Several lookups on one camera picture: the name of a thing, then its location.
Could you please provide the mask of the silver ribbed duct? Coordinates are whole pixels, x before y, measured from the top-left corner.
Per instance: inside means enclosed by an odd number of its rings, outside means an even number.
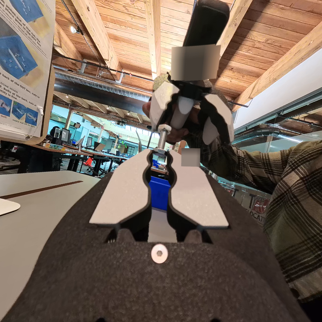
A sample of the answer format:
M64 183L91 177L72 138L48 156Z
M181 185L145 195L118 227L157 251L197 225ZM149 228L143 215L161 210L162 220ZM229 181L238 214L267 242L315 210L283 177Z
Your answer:
M65 81L77 83L80 85L85 85L91 88L107 91L113 94L118 94L121 96L140 100L143 102L148 102L151 99L149 95L134 92L125 87L118 86L112 82L94 80L94 78L90 76L80 76L76 73L73 73L67 70L57 69L57 68L55 68L54 71L55 71L55 77L60 80L65 80Z

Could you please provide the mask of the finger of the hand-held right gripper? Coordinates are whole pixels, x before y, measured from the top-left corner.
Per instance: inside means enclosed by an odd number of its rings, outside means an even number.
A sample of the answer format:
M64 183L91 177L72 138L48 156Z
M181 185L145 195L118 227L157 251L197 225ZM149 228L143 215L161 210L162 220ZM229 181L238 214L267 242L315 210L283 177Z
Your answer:
M163 82L156 89L151 98L150 121L152 131L158 131L158 127L164 124L171 115L172 97L179 93L179 88L169 82Z
M215 139L225 144L234 140L233 117L229 107L216 94L207 94L201 101L201 111L206 115L203 142L211 144Z

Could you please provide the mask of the person's right forearm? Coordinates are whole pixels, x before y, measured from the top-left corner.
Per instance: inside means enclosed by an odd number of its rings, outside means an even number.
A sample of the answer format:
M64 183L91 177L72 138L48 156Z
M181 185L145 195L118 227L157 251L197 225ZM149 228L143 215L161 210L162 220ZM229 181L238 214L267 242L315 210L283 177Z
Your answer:
M201 163L224 179L271 194L275 203L310 199L321 205L321 140L262 153L240 150L219 138L206 145L202 131L194 131L184 139L190 148L200 148Z

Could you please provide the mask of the grey round duct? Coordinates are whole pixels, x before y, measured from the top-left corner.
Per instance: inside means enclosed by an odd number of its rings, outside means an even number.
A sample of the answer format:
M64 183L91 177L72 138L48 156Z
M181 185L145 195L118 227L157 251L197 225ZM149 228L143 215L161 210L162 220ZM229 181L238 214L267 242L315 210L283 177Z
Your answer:
M234 137L232 144L236 145L244 141L249 141L255 138L268 137L268 136L300 143L300 142L308 141L309 140L308 138L312 138L313 140L316 140L315 138L318 135L314 135L313 132L302 134L298 131L286 129L279 126L272 126L272 127L251 129L251 130L246 130L246 131L237 133Z

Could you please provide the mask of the background office desk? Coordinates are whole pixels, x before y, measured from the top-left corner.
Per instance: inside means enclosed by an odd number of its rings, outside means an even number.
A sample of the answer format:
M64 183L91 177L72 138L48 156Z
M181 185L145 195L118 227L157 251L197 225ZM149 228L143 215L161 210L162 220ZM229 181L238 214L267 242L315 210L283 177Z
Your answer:
M88 160L89 158L93 158L95 165L92 169L92 176L99 177L101 174L106 174L108 172L111 172L113 163L116 163L117 165L122 164L124 161L128 160L127 157L114 155L110 153L105 153L102 151L94 151L89 149L81 149L80 147L74 147L70 145L54 145L51 143L40 143L36 144L35 147L40 148L42 150L45 150L47 152L52 152L54 158L66 158L70 159L70 162L68 164L68 170L69 171L77 171L78 162L80 160ZM108 170L102 170L101 164L103 162L110 162L110 165L108 167Z

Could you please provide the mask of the steel hex bolt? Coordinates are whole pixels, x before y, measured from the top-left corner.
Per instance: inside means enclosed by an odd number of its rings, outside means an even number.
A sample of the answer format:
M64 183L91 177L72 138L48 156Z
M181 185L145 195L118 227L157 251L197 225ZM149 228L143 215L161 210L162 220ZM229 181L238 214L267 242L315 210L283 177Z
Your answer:
M171 133L172 128L167 124L161 124L158 127L159 141L158 148L165 149L165 144L167 141L167 136Z

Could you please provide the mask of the narrow blue storage bin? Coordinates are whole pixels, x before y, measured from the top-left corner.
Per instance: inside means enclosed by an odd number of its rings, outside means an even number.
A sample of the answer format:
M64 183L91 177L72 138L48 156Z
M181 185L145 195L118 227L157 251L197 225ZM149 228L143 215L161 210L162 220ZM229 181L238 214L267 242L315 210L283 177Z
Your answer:
M153 208L167 210L168 192L170 184L167 180L158 177L151 177L149 182L151 188L151 204Z

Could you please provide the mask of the large black duct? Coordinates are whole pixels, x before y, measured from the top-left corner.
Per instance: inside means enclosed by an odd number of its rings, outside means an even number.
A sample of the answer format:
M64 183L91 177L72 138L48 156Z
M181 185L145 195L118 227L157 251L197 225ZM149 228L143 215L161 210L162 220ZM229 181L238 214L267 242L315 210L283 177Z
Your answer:
M93 88L91 86L56 78L54 90L63 94L72 95L125 111L135 112L142 115L144 114L142 107L146 102Z

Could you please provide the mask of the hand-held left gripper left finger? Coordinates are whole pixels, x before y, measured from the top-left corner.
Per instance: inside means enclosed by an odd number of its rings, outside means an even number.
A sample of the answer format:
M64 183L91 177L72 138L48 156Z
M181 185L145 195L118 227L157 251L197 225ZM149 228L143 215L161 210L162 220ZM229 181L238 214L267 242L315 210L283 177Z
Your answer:
M153 150L145 149L113 172L89 220L90 224L115 230L141 230L149 225L153 153Z

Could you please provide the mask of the white board stand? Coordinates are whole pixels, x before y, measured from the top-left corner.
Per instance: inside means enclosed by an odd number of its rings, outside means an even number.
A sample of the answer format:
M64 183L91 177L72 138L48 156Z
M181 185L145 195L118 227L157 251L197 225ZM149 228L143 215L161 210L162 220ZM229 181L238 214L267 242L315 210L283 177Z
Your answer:
M12 213L20 209L21 205L7 199L0 199L0 216Z

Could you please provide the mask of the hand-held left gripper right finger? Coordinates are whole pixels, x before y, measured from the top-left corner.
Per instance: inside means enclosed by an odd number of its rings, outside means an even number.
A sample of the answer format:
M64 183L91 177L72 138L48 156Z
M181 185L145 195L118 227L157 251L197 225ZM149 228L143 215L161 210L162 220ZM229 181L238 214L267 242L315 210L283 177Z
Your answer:
M167 220L174 230L226 229L229 224L200 168L200 150L169 151Z

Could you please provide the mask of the instruction poster board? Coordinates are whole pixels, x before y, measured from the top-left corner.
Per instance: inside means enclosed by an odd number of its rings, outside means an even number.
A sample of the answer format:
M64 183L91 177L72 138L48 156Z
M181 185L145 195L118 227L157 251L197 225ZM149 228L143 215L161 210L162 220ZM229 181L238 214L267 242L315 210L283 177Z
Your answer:
M34 145L52 110L54 0L0 1L1 140Z

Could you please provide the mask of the printed cardboard box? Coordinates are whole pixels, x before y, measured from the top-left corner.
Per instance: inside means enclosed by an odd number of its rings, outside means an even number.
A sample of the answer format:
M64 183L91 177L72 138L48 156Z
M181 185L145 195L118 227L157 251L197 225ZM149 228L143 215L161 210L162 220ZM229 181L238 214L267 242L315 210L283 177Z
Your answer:
M260 226L264 225L271 195L245 187L236 187L234 198Z

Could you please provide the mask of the person's right hand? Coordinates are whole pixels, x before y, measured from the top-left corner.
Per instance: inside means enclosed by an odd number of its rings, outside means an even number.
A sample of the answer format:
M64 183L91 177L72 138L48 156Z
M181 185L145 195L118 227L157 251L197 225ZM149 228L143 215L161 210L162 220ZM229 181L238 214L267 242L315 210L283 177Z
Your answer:
M184 139L190 132L201 130L198 115L201 110L193 106L183 128L177 130L172 127L171 133L167 135L167 143L175 144Z

